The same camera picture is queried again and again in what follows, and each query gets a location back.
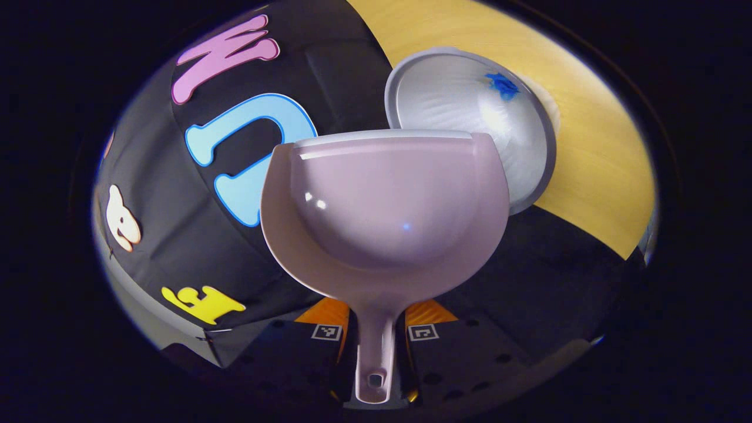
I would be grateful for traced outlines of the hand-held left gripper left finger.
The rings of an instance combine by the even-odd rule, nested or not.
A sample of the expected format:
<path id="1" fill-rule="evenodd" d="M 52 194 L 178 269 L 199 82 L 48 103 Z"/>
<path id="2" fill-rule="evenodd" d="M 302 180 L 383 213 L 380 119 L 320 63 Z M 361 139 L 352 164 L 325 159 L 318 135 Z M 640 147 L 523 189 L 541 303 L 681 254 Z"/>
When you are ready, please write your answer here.
<path id="1" fill-rule="evenodd" d="M 233 362 L 245 389 L 265 400 L 340 406 L 347 382 L 338 362 L 350 310 L 323 298 L 293 320 L 274 319 Z"/>

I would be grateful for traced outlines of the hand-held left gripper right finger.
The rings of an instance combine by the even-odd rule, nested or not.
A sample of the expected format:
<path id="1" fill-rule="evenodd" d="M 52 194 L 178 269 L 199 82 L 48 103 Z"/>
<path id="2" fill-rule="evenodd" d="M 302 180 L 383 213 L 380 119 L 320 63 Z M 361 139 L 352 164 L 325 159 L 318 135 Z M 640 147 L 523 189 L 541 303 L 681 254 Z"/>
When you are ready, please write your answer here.
<path id="1" fill-rule="evenodd" d="M 437 407 L 500 387 L 530 355 L 480 308 L 427 300 L 409 306 L 405 333 L 414 407 Z"/>

